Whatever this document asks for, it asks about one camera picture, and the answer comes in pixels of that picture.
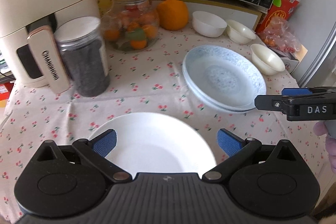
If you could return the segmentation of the right hand purple glove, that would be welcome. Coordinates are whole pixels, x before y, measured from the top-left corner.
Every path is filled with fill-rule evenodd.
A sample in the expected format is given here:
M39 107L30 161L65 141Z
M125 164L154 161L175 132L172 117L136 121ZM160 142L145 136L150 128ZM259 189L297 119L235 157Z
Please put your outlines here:
M336 145L335 145L335 120L319 121L314 125L314 133L317 136L326 135L325 149L328 153L331 170L335 173L336 168Z

